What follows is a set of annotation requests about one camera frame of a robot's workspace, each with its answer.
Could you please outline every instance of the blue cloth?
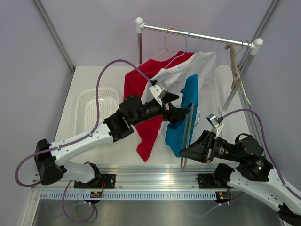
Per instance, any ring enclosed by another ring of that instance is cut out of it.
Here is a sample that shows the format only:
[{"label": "blue cloth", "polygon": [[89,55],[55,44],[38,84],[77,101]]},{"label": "blue cloth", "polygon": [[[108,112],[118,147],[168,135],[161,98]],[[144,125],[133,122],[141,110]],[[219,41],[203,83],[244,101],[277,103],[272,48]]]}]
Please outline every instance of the blue cloth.
[{"label": "blue cloth", "polygon": [[[194,103],[194,109],[192,113],[193,121],[196,120],[197,111],[198,111],[198,75],[194,74],[187,78],[185,87],[181,90],[183,93],[182,101],[181,101],[181,108],[189,108],[191,110],[191,104]],[[170,146],[173,150],[175,156],[180,157],[180,151],[182,150],[183,144],[183,137],[184,137],[184,127],[185,127],[185,119],[183,117],[179,122],[174,125],[169,124],[167,126],[166,136],[165,136],[165,143]],[[189,144],[192,139],[193,133],[193,125],[190,131],[189,137]]]}]

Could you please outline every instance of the clothes rack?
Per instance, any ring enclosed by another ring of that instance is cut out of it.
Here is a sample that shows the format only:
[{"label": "clothes rack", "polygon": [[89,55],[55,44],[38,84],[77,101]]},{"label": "clothes rack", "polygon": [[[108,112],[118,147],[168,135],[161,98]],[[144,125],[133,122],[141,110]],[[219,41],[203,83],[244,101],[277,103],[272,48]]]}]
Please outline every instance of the clothes rack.
[{"label": "clothes rack", "polygon": [[[258,50],[260,47],[263,45],[263,40],[258,38],[254,40],[254,42],[242,42],[242,41],[235,41],[235,40],[230,40],[230,39],[222,39],[222,38],[217,38],[217,37],[212,37],[212,36],[207,36],[207,35],[202,35],[202,34],[197,34],[197,33],[188,33],[188,32],[182,32],[182,31],[177,31],[177,30],[168,30],[163,27],[155,27],[151,25],[147,25],[143,22],[142,18],[138,17],[136,18],[136,31],[137,31],[137,37],[138,37],[138,59],[139,59],[139,65],[143,63],[142,61],[142,31],[143,29],[146,30],[152,30],[152,31],[157,31],[157,32],[167,32],[170,34],[177,34],[177,35],[183,35],[192,38],[197,38],[197,39],[204,39],[204,40],[210,40],[210,41],[215,41],[215,42],[221,42],[225,44],[230,44],[234,46],[239,46],[239,47],[247,47],[250,49],[248,53],[248,58],[249,60],[249,65],[251,64],[252,60],[254,59],[254,56],[257,54]],[[231,101],[234,98],[234,95],[236,94],[239,86],[235,86],[234,88],[231,89],[231,92],[229,96],[227,97],[227,100],[223,105],[220,107],[219,111],[221,116],[225,115],[226,113],[229,112],[228,107],[231,103]]]}]

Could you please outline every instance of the gray floor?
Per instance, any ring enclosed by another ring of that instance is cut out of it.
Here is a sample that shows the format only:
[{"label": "gray floor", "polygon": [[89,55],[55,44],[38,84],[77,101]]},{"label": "gray floor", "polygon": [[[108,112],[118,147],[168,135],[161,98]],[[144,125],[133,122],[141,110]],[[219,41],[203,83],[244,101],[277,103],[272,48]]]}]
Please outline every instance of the gray floor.
[{"label": "gray floor", "polygon": [[[66,201],[66,209],[78,201]],[[221,206],[207,216],[201,214],[217,205],[214,201],[100,201],[97,217],[90,226],[282,226],[278,215],[262,202],[244,195],[229,206]],[[92,207],[79,205],[68,210],[76,220],[83,220]],[[41,200],[34,226],[72,226],[62,214],[60,200]]]}]

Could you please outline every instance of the laundry basket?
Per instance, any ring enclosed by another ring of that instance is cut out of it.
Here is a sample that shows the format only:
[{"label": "laundry basket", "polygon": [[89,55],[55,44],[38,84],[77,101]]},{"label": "laundry basket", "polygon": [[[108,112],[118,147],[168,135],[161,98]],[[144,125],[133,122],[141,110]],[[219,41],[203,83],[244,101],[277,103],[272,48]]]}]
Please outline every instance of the laundry basket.
[{"label": "laundry basket", "polygon": [[[99,88],[98,101],[100,107],[100,120],[114,114],[118,109],[118,93],[112,88]],[[96,90],[90,89],[82,92],[76,104],[76,116],[75,116],[75,134],[82,133],[95,126],[97,119],[96,108]]]}]

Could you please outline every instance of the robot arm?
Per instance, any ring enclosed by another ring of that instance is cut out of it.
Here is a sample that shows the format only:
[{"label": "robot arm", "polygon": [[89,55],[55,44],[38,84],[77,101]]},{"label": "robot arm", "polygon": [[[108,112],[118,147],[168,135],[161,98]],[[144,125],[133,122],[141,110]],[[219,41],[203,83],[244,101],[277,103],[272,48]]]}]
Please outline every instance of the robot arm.
[{"label": "robot arm", "polygon": [[104,144],[112,144],[126,138],[134,132],[131,127],[146,120],[161,115],[165,121],[176,123],[188,113],[187,109],[173,107],[170,103],[179,98],[178,95],[169,93],[162,85],[153,86],[161,94],[154,95],[150,102],[142,104],[137,96],[129,96],[119,105],[119,109],[100,123],[93,133],[83,132],[67,140],[49,143],[43,139],[37,143],[36,152],[49,148],[56,148],[51,152],[35,157],[36,166],[42,185],[49,185],[64,178],[79,181],[85,188],[96,187],[101,180],[101,174],[95,164],[78,164],[70,159],[92,148]]},{"label": "robot arm", "polygon": [[[235,144],[230,144],[216,134],[222,128],[222,118],[209,115],[207,119],[213,132],[203,131],[196,142],[180,152],[180,156],[201,163],[210,163],[214,157],[239,162],[236,169],[220,163],[213,173],[214,182],[218,186],[242,190],[270,206],[287,223],[300,226],[301,201],[285,188],[288,183],[281,183],[273,165],[262,155],[263,148],[257,140],[251,135],[240,134]],[[292,185],[289,187],[300,195]]]}]

